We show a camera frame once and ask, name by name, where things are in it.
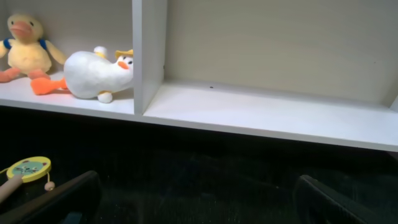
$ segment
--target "wooden handle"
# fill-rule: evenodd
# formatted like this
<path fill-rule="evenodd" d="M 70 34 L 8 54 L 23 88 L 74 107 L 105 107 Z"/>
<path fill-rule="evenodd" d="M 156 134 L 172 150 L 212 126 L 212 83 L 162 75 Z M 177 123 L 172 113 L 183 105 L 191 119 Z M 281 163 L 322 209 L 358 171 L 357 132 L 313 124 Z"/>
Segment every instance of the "wooden handle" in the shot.
<path fill-rule="evenodd" d="M 0 187 L 0 203 L 10 196 L 22 184 L 22 174 L 15 175 Z"/>

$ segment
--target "white plush body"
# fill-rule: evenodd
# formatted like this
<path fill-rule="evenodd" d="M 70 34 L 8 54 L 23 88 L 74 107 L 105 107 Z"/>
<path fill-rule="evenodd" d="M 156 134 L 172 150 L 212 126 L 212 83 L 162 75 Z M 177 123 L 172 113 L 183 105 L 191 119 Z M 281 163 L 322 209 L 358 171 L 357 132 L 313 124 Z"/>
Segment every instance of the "white plush body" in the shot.
<path fill-rule="evenodd" d="M 117 62 L 111 63 L 92 52 L 72 54 L 63 71 L 68 89 L 79 98 L 98 96 L 101 101 L 102 92 L 111 94 L 132 87 L 132 64 L 129 69 L 123 69 Z"/>

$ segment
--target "stuffed animal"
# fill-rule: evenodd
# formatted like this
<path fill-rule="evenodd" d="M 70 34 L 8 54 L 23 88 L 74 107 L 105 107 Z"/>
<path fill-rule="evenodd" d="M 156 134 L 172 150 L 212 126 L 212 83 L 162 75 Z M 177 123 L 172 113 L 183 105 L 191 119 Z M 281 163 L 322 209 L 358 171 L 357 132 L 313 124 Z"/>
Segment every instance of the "stuffed animal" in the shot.
<path fill-rule="evenodd" d="M 78 98 L 98 97 L 100 102 L 110 103 L 112 93 L 132 87 L 133 78 L 133 51 L 118 50 L 115 56 L 116 63 L 107 60 L 104 47 L 96 47 L 94 53 L 76 52 L 65 62 L 62 80 L 37 78 L 30 85 L 36 95 L 68 88 Z"/>
<path fill-rule="evenodd" d="M 46 74 L 51 67 L 49 54 L 64 64 L 66 57 L 43 36 L 42 25 L 31 16 L 13 15 L 8 19 L 8 28 L 15 39 L 0 41 L 0 58 L 8 51 L 8 64 L 11 68 L 0 71 L 0 82 L 9 82 L 18 74 L 29 78 L 48 78 Z"/>

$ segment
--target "yellow hat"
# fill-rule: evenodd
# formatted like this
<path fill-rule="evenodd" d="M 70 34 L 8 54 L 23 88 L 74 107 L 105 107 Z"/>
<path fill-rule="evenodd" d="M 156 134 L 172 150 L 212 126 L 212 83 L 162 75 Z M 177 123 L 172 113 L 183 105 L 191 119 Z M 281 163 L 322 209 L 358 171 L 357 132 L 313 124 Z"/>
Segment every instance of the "yellow hat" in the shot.
<path fill-rule="evenodd" d="M 127 56 L 134 56 L 134 52 L 132 50 L 129 50 L 127 52 L 121 51 L 121 50 L 117 50 L 114 53 L 114 56 L 116 57 L 116 59 L 118 59 L 121 55 L 127 55 Z"/>

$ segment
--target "dark floor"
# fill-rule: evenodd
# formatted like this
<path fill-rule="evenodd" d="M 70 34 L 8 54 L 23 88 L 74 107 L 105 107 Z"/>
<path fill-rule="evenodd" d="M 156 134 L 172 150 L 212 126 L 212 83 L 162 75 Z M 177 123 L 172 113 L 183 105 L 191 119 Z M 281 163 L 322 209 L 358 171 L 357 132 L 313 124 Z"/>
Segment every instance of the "dark floor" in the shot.
<path fill-rule="evenodd" d="M 398 221 L 398 163 L 370 151 L 0 107 L 0 170 L 46 156 L 61 185 L 99 173 L 92 223 L 299 223 L 292 191 L 308 174 Z M 6 175 L 0 175 L 0 184 Z M 24 184 L 9 211 L 45 193 Z"/>

